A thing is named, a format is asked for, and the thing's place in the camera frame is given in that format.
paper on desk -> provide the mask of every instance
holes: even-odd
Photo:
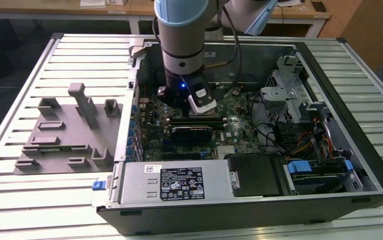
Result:
[[[303,4],[302,0],[290,0],[290,1],[277,2],[277,5],[281,7],[291,7],[291,6],[296,6],[302,4]]]
[[[105,8],[105,0],[81,0],[79,1],[81,9],[103,9]]]

motherboard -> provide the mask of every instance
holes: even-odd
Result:
[[[169,107],[157,97],[142,97],[144,160],[215,160],[227,154],[259,153],[261,146],[249,107],[249,93],[229,94],[215,109],[200,115],[190,112],[184,117],[182,109]],[[190,129],[199,134],[189,135]],[[180,130],[188,130],[184,141],[173,141]]]

power supply label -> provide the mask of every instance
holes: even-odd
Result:
[[[162,168],[160,179],[160,198],[164,201],[205,199],[201,167]]]

barcode sticker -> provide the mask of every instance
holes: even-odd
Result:
[[[144,172],[146,174],[160,173],[161,169],[162,169],[162,165],[145,165]]]

blue latch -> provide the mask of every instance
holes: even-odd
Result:
[[[91,190],[102,191],[106,190],[106,181],[95,181],[91,185]]]
[[[347,170],[351,172],[354,170],[352,162],[350,160],[344,160],[344,164],[346,164]]]
[[[292,161],[288,164],[288,171],[291,174],[295,173],[303,173],[303,172],[311,172],[312,171],[312,167],[308,161],[304,160],[298,160],[298,161]]]

